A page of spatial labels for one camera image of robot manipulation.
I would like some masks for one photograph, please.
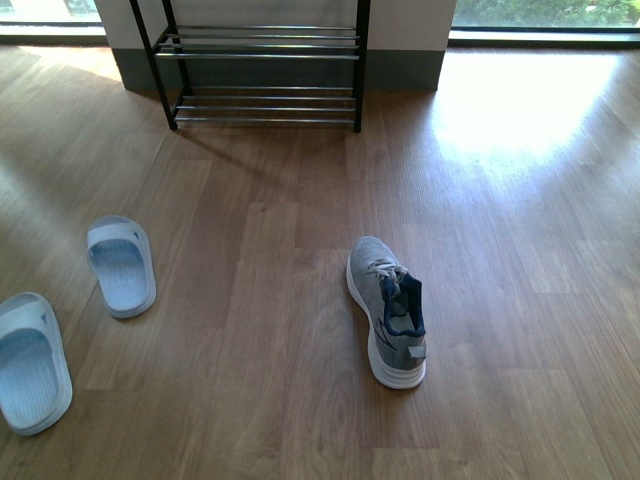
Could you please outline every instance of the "shoe rack shelf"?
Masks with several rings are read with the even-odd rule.
[[[362,126],[364,72],[371,0],[357,0],[355,23],[315,25],[178,25],[170,0],[162,0],[167,26],[151,43],[138,0],[130,0],[169,128],[182,122],[244,124],[344,124]],[[189,63],[206,61],[295,62],[304,76],[305,62],[349,62],[350,86],[192,85]],[[170,102],[159,62],[174,61],[182,88]]]

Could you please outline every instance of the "light blue slipper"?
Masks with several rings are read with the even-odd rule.
[[[60,327],[47,300],[20,293],[0,304],[0,409],[20,435],[49,428],[73,395]]]
[[[153,304],[151,247],[140,225],[116,215],[99,218],[89,227],[87,245],[89,265],[111,316],[135,317]]]

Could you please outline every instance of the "white wall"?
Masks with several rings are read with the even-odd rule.
[[[112,48],[142,43],[128,0],[95,0]],[[151,40],[164,29],[161,0],[139,0]],[[356,0],[173,0],[178,23],[353,25]],[[371,50],[444,51],[456,0],[372,0]]]

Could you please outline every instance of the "sneaker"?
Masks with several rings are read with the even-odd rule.
[[[375,237],[358,239],[347,261],[347,285],[369,319],[369,362],[387,387],[413,388],[426,372],[422,283]]]

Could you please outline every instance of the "sneaker sole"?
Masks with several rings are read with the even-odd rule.
[[[369,363],[371,364],[371,370],[374,377],[383,385],[394,388],[396,390],[405,390],[418,386],[424,379],[427,371],[426,362],[423,362],[417,368],[413,370],[399,370],[392,368],[382,360],[378,347],[376,346],[375,332],[373,328],[373,322],[371,321],[371,314],[362,300],[362,296],[356,288],[353,276],[351,275],[351,255],[347,260],[347,286],[349,287],[349,293],[356,301],[356,303],[367,314],[367,320],[369,320],[369,339],[367,342],[367,351],[369,355]]]

